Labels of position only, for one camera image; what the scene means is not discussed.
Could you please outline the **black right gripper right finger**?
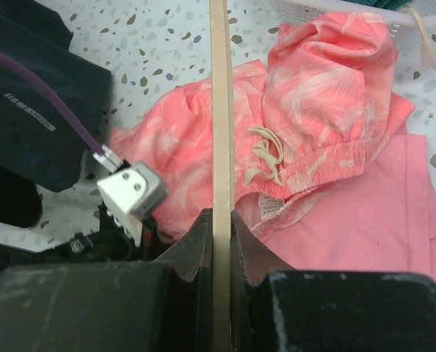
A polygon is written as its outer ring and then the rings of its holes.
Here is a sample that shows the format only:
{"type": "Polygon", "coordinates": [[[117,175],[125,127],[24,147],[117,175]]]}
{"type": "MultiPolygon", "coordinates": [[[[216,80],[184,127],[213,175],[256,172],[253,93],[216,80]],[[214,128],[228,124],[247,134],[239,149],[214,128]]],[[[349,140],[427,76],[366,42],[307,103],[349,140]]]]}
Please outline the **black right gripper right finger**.
{"type": "Polygon", "coordinates": [[[231,350],[277,351],[274,294],[267,274],[290,271],[291,266],[261,243],[236,211],[231,225],[231,350]]]}

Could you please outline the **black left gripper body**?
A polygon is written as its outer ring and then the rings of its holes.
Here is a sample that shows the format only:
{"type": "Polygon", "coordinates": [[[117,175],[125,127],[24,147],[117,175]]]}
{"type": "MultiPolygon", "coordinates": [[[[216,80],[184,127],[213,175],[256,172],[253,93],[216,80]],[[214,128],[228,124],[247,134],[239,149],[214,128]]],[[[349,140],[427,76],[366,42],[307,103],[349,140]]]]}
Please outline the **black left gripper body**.
{"type": "Polygon", "coordinates": [[[153,217],[142,223],[142,239],[136,246],[105,205],[100,205],[98,212],[99,231],[87,235],[78,232],[68,242],[41,252],[0,244],[0,272],[18,265],[151,261],[169,248],[161,242],[153,217]]]}

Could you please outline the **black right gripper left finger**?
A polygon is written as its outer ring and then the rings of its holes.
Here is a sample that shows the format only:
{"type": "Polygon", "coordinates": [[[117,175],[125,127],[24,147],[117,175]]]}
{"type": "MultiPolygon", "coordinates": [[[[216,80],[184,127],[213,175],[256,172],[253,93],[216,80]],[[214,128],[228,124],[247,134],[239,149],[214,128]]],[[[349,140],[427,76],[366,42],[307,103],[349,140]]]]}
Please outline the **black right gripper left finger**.
{"type": "Polygon", "coordinates": [[[163,309],[160,351],[211,350],[212,210],[161,254],[171,269],[163,309]]]}

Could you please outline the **pink patterned shorts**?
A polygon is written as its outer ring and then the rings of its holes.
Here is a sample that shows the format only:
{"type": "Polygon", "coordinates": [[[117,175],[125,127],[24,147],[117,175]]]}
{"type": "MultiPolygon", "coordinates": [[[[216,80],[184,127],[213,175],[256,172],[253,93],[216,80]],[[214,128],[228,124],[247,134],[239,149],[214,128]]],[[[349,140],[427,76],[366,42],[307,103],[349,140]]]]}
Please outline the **pink patterned shorts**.
{"type": "MultiPolygon", "coordinates": [[[[280,26],[266,63],[233,69],[235,205],[261,238],[298,222],[342,180],[362,175],[413,112],[392,90],[398,53],[370,12],[280,26]]],[[[154,213],[166,242],[212,205],[211,80],[161,97],[110,148],[168,187],[154,213]]]]}

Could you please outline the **beige plastic hanger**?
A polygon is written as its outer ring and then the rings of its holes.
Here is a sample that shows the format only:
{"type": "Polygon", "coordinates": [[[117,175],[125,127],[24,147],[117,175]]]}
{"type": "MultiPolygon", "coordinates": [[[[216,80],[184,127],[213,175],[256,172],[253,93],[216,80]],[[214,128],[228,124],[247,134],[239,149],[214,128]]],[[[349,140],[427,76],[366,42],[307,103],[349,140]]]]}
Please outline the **beige plastic hanger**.
{"type": "Polygon", "coordinates": [[[230,237],[234,209],[234,102],[228,6],[209,2],[213,131],[212,350],[230,351],[230,237]]]}

